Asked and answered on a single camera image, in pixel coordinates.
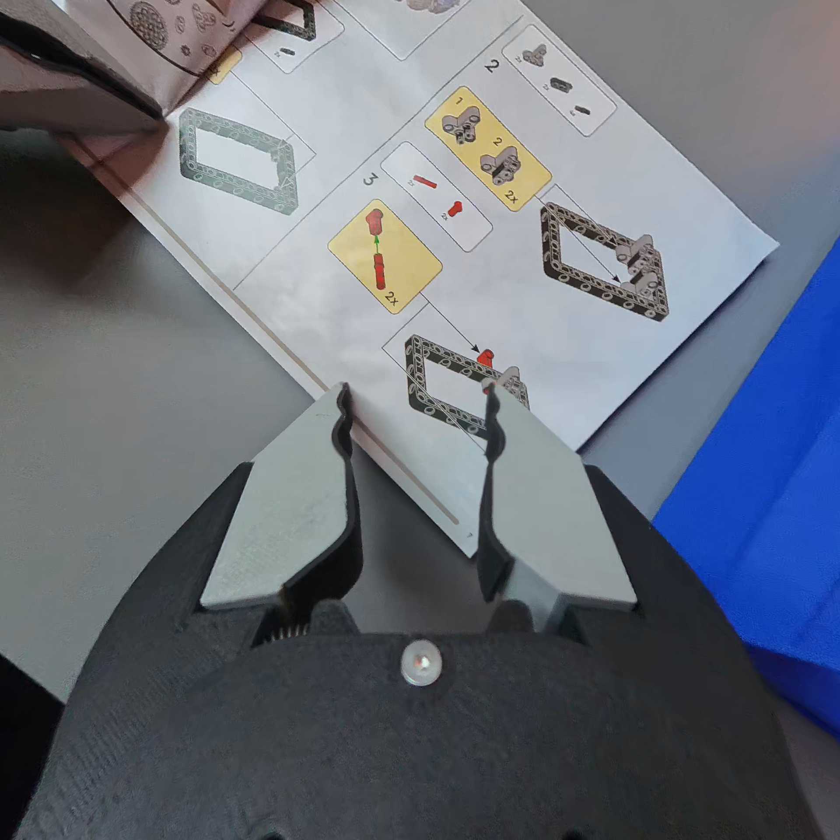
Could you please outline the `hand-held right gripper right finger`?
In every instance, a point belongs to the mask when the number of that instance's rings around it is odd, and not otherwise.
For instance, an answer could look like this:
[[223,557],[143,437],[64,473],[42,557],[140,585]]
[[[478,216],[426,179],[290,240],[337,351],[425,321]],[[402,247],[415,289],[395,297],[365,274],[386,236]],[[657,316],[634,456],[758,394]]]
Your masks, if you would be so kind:
[[558,631],[572,607],[630,613],[637,596],[581,457],[505,388],[485,390],[485,602],[523,603],[537,632]]

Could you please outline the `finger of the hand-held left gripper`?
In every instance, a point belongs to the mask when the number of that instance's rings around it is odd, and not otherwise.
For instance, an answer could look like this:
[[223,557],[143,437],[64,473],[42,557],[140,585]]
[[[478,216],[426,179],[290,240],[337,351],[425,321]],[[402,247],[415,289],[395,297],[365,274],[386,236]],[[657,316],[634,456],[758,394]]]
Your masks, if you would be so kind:
[[76,76],[2,69],[2,130],[120,135],[154,130],[160,121]]
[[81,73],[87,69],[85,61],[55,36],[6,12],[1,13],[1,45],[49,70]]

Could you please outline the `blue plastic bin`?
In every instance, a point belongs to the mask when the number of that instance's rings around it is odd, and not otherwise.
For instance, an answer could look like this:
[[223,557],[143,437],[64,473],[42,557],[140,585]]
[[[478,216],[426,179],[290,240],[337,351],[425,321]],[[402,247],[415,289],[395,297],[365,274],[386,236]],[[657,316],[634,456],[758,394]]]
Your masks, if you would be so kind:
[[838,739],[838,241],[654,525],[761,676]]

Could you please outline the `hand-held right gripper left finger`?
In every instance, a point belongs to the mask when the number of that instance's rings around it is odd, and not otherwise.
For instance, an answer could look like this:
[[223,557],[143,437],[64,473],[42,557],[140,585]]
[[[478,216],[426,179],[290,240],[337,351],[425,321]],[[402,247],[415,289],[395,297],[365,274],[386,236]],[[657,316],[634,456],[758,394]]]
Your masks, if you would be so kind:
[[350,386],[326,391],[249,464],[202,608],[279,604],[359,536]]

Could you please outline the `lego instruction booklet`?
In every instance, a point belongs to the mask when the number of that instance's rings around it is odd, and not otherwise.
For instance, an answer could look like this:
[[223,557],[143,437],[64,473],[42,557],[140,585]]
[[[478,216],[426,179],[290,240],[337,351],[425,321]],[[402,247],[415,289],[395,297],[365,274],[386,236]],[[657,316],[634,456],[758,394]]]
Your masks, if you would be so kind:
[[574,449],[778,243],[523,2],[58,2],[163,111],[74,155],[476,550],[481,382]]

